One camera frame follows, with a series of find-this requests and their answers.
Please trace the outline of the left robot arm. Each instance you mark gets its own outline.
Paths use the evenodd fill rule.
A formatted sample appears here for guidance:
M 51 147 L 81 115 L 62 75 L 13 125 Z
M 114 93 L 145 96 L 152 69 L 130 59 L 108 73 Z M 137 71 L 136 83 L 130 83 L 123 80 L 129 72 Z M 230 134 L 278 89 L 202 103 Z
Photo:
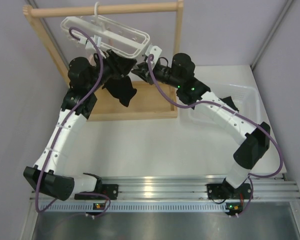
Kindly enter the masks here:
M 97 53 L 93 54 L 95 65 L 82 56 L 69 63 L 69 89 L 63 98 L 55 129 L 34 166 L 27 166 L 23 171 L 23 176 L 37 194 L 61 201 L 80 192 L 86 192 L 93 199 L 103 194 L 98 176 L 90 173 L 79 177 L 65 176 L 63 168 L 78 133 L 97 102 L 95 91 L 107 89 L 125 107 L 137 93 L 128 76 L 137 60 L 119 56 L 112 50 L 105 51 L 104 55 L 100 58 Z

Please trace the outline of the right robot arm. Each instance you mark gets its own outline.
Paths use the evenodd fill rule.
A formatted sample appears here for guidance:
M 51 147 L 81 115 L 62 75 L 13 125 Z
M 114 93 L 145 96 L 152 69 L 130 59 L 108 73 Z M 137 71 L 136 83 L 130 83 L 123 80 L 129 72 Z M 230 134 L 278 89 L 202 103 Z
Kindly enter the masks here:
M 164 66 L 159 61 L 152 66 L 148 63 L 152 59 L 152 56 L 147 57 L 131 72 L 150 85 L 160 82 L 176 88 L 176 95 L 183 104 L 213 120 L 239 145 L 233 154 L 235 162 L 216 194 L 218 199 L 236 198 L 252 168 L 270 147 L 270 126 L 266 122 L 253 125 L 240 118 L 237 108 L 232 108 L 195 78 L 195 64 L 189 55 L 175 54 L 171 66 Z

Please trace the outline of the white plastic clip hanger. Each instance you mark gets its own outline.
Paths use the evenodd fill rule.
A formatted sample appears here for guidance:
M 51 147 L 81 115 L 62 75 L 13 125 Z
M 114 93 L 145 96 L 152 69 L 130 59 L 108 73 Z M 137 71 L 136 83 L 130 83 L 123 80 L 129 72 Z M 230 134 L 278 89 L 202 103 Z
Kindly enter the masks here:
M 60 24 L 61 30 L 78 46 L 84 46 L 79 44 L 79 40 L 86 36 L 70 28 L 80 29 L 90 38 L 94 35 L 101 37 L 100 47 L 98 47 L 100 51 L 113 50 L 119 56 L 129 59 L 137 59 L 145 55 L 148 46 L 152 45 L 149 34 L 99 15 L 98 6 L 99 3 L 96 2 L 94 15 L 91 17 L 66 17 Z

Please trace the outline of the pink sock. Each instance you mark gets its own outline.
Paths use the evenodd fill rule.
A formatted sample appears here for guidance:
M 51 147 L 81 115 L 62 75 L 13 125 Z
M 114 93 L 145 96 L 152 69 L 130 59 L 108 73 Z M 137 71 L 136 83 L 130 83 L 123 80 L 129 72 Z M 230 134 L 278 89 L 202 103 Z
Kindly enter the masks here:
M 88 59 L 90 65 L 92 65 L 92 66 L 96 65 L 96 62 L 95 62 L 95 59 L 94 59 L 94 53 L 89 54 L 87 59 Z

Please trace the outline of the black striped sock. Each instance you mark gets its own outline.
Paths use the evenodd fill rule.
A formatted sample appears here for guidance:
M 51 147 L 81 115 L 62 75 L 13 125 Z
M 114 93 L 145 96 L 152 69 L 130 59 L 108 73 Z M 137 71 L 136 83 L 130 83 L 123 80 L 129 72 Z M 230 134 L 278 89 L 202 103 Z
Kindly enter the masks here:
M 102 89 L 107 89 L 108 92 L 115 98 L 115 89 L 116 89 L 116 86 L 117 86 L 117 82 L 118 80 L 121 80 L 121 79 L 109 79 L 103 86 L 102 86 Z

